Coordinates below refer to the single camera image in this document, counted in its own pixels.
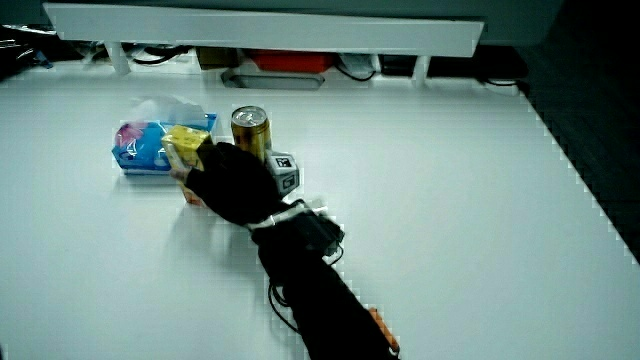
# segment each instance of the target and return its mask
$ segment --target gold can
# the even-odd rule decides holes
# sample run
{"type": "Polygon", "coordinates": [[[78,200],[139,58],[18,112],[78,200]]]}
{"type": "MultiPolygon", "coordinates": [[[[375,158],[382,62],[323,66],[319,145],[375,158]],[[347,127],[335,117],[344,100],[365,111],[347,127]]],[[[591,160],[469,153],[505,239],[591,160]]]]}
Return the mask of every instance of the gold can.
{"type": "Polygon", "coordinates": [[[252,153],[264,164],[271,150],[271,126],[267,113],[257,106],[244,106],[231,115],[231,132],[236,146],[252,153]]]}

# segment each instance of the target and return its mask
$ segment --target black cable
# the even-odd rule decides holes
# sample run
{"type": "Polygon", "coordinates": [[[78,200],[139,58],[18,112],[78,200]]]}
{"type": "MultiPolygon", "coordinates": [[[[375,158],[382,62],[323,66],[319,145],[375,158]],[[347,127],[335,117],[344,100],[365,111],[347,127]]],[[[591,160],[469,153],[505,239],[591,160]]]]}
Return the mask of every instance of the black cable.
{"type": "Polygon", "coordinates": [[[361,78],[357,78],[357,77],[349,74],[346,70],[342,69],[342,66],[340,64],[336,64],[336,69],[338,69],[338,71],[340,71],[341,73],[345,74],[349,78],[351,78],[351,79],[353,79],[355,81],[360,81],[360,82],[369,81],[376,74],[376,72],[373,71],[373,72],[371,72],[371,75],[369,75],[369,77],[361,79],[361,78]]]}
{"type": "Polygon", "coordinates": [[[178,55],[186,54],[187,52],[189,52],[190,48],[191,48],[190,46],[177,46],[175,48],[168,48],[168,49],[157,49],[157,48],[147,47],[144,50],[147,54],[162,56],[162,57],[155,60],[133,59],[133,61],[136,64],[140,64],[140,65],[158,65],[158,64],[162,64],[163,62],[169,61],[178,55]]]}
{"type": "Polygon", "coordinates": [[[284,317],[282,317],[282,315],[280,315],[280,312],[278,312],[278,310],[276,310],[275,305],[273,305],[273,300],[271,299],[271,293],[275,292],[275,286],[273,286],[273,284],[271,283],[271,281],[269,281],[269,303],[271,304],[271,308],[273,309],[273,311],[276,312],[276,315],[278,315],[278,317],[280,318],[280,320],[284,321],[285,324],[287,324],[291,330],[295,331],[296,333],[300,334],[300,331],[296,328],[293,327],[293,325],[291,325],[284,317]]]}

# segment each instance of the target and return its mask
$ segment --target plastic bag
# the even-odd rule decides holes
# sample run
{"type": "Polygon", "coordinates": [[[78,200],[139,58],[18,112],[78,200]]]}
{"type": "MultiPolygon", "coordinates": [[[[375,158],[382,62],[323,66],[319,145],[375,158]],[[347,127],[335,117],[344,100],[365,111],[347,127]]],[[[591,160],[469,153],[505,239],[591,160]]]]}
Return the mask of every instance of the plastic bag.
{"type": "Polygon", "coordinates": [[[171,170],[161,139],[174,125],[213,131],[216,114],[177,97],[134,99],[132,109],[116,132],[111,150],[126,175],[165,175],[171,170]]]}

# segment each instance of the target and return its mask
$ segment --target white table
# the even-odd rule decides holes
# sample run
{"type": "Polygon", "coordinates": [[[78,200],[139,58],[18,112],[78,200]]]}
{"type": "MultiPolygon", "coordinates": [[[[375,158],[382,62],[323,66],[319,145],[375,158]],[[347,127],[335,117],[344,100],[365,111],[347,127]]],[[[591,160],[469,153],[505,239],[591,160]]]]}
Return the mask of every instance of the white table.
{"type": "MultiPolygon", "coordinates": [[[[0,83],[0,344],[8,359],[304,359],[248,233],[127,179],[129,99],[272,119],[344,224],[337,271],[403,359],[636,359],[640,271],[526,98],[465,80],[315,92],[79,64],[0,83]]],[[[327,321],[331,306],[327,305],[327,321]]]]}

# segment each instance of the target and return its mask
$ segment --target red object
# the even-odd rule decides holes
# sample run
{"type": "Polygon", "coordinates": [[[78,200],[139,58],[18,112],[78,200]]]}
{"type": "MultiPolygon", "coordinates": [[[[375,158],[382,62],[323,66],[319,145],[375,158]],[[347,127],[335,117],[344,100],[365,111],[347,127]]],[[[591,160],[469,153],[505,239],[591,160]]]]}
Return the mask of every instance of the red object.
{"type": "Polygon", "coordinates": [[[321,73],[333,65],[333,54],[304,51],[247,50],[262,70],[321,73]]]}

